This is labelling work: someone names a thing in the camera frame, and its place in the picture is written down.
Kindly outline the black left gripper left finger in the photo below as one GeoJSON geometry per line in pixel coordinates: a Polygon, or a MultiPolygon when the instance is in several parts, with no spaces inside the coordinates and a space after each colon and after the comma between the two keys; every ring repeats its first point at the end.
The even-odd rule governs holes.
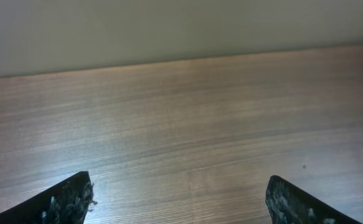
{"type": "Polygon", "coordinates": [[[93,198],[89,173],[81,171],[0,213],[0,224],[83,224],[93,198]]]}

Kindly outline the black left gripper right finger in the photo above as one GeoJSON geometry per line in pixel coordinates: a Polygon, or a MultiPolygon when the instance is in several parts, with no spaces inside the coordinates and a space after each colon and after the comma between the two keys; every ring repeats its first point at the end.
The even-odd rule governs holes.
{"type": "Polygon", "coordinates": [[[278,175],[270,177],[265,194],[274,224],[359,224],[278,175]]]}

